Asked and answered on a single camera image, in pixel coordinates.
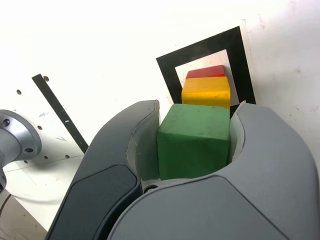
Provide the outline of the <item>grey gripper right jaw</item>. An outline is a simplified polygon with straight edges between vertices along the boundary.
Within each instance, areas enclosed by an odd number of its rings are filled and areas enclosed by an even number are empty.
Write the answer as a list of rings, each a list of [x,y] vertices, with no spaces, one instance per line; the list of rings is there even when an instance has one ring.
[[[110,240],[313,240],[316,163],[273,110],[242,102],[231,118],[231,163],[156,183],[120,215]]]

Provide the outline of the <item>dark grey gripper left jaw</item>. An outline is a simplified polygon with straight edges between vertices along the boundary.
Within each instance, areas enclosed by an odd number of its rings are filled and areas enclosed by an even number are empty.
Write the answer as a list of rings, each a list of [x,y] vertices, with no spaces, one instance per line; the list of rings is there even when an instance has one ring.
[[[121,213],[159,179],[158,100],[139,101],[95,135],[47,233],[48,240],[105,240]]]

